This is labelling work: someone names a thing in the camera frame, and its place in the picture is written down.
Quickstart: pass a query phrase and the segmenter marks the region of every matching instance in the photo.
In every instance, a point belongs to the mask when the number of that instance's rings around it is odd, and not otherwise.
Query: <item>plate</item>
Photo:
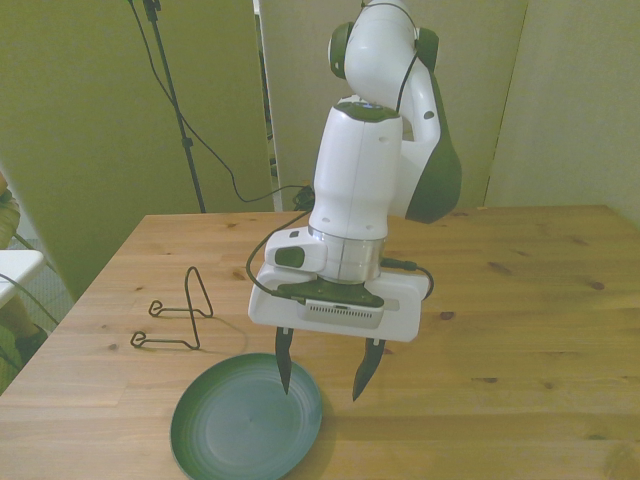
[[[192,480],[275,480],[304,458],[321,422],[320,390],[300,365],[293,363],[285,395],[275,355],[240,355],[185,390],[171,448]]]

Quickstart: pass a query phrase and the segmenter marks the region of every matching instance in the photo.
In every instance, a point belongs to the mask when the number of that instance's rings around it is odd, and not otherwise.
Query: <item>microphone stand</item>
[[[156,11],[160,11],[160,0],[143,0],[144,9],[147,13],[147,19],[153,26],[153,33],[156,37],[156,43],[158,44],[158,50],[160,51],[160,58],[162,58],[162,65],[164,67],[164,73],[167,77],[167,85],[169,86],[169,92],[171,93],[171,103],[176,112],[176,118],[178,119],[178,126],[180,127],[180,134],[182,135],[182,146],[184,153],[187,156],[187,162],[189,163],[189,170],[191,171],[191,179],[193,180],[193,187],[196,190],[196,196],[198,197],[198,205],[200,205],[200,213],[206,213],[204,207],[204,200],[202,198],[202,191],[200,190],[200,183],[198,182],[198,175],[196,174],[196,166],[193,161],[193,155],[191,155],[191,147],[193,146],[193,140],[187,136],[184,129],[184,122],[182,121],[182,113],[180,113],[180,107],[178,106],[178,97],[176,91],[173,88],[173,81],[171,80],[171,72],[169,71],[169,63],[164,53],[164,47],[162,46],[162,39],[160,38],[160,30],[158,30],[158,15]]]

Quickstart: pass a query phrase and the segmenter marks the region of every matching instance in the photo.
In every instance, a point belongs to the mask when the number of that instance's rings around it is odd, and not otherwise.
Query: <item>yellow-green wall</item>
[[[267,193],[251,0],[164,0],[159,17],[184,115],[245,196]],[[0,163],[77,297],[144,215],[198,211],[175,115],[125,0],[11,2],[0,59]],[[208,211],[272,209],[238,201],[217,161],[193,152]]]
[[[487,205],[606,204],[640,227],[640,4],[532,0]]]

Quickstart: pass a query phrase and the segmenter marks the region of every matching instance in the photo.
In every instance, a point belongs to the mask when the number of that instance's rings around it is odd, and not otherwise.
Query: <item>white panel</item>
[[[637,0],[534,1],[487,205],[606,204],[640,225]]]

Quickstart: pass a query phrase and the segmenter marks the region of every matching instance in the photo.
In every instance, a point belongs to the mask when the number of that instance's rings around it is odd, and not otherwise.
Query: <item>wall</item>
[[[640,226],[637,0],[531,1],[487,205],[606,204]]]
[[[159,17],[184,115],[244,195],[268,192],[251,0],[164,0]],[[0,58],[0,162],[77,297],[144,215],[198,211],[175,115],[126,1],[14,2]],[[272,210],[238,201],[203,147],[194,157],[209,211]]]
[[[527,2],[405,3],[440,37],[436,76],[463,166],[459,205],[481,205]],[[299,184],[313,178],[331,106],[351,94],[329,69],[327,45],[360,1],[261,0],[260,10],[280,183]]]

